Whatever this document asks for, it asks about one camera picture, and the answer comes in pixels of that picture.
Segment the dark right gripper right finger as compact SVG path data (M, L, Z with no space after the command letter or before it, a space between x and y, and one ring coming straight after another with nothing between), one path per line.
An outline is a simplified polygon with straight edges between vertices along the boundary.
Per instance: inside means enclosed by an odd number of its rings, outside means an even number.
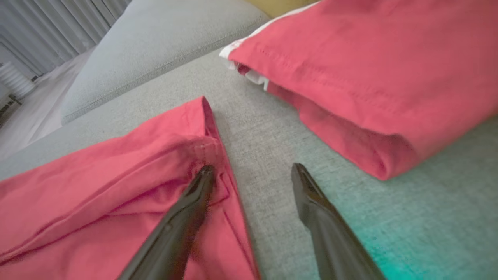
M291 179L301 222L308 228L322 280L384 280L385 276L336 207L301 163Z

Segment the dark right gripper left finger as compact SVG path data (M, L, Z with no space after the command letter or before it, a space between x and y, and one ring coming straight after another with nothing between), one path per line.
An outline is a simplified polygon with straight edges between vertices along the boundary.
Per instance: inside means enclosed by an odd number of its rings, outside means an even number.
M120 274L120 280L182 280L196 234L216 184L206 165L180 195Z

